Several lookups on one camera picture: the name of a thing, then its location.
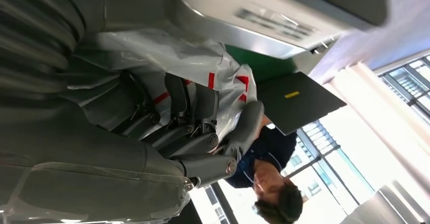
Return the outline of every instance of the bolt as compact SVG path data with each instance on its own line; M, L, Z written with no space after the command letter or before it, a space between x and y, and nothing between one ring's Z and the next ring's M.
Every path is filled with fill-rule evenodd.
M185 193L191 191L193 188L194 188L194 185L192 182L190 182L190 181L184 182L184 192Z
M230 160L228 163L227 163L227 169L226 169L226 172L227 172L227 174L232 174L232 173L234 173L235 171L236 171L236 161L235 160Z
M190 181L193 184L195 188L198 188L200 186L201 180L198 177L190 177Z
M209 146L214 148L215 146L218 145L218 136L217 135L212 135L209 138Z
M193 126L187 126L186 128L185 128L185 133L187 133L187 134L191 134L193 132Z
M160 121L160 117L156 114L151 114L149 118L152 124L158 124L158 122Z

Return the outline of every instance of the red stripe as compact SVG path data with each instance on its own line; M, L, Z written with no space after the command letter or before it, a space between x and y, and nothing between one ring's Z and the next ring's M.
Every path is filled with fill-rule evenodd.
M249 77L248 76L238 76L237 79L242 81L245 84L245 90L248 91Z
M213 89L213 84L215 82L215 74L214 73L209 73L209 79L207 82L207 86L211 89Z
M154 103L155 103L155 104L160 103L162 100L166 99L166 98L167 98L167 97L169 97L169 96L170 96L170 94L166 91L166 92L164 92L163 94L161 94L161 95L157 96L157 97L154 99Z
M239 100L246 102L246 95L245 94L240 95Z
M192 83L192 81L189 81L189 80L185 80L185 84L186 85L189 85L189 84L191 84ZM155 99L154 99L154 104L157 104L157 103L160 103L162 100L164 100L164 99L166 99L167 97L169 97L170 96L170 94L166 91L166 92L164 92L163 94L161 94L161 95L159 95L159 96L157 96Z

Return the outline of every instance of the navy shirt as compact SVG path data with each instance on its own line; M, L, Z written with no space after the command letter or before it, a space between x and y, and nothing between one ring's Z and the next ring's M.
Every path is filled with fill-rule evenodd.
M296 148L296 138L296 132L285 136L276 128L263 127L260 136L253 142L237 165L236 173L226 179L226 182L234 188L253 187L256 159L272 163L281 172Z

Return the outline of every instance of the yellow label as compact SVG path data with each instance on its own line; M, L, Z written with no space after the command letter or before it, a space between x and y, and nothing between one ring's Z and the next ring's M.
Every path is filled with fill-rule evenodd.
M287 95L285 95L285 98L291 98L291 97L293 97L293 96L297 96L297 95L299 95L300 93L298 92L298 91L295 91L295 92L293 92L293 93L290 93L290 94L287 94Z

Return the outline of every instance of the person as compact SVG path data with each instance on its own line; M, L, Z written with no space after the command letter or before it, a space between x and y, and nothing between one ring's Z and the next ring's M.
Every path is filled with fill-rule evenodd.
M280 172L296 147L296 132L285 136L278 129L269 129L264 116L260 133L237 165L233 176L226 179L234 188L253 188L257 195L258 214L270 224L295 222L303 210L301 192Z

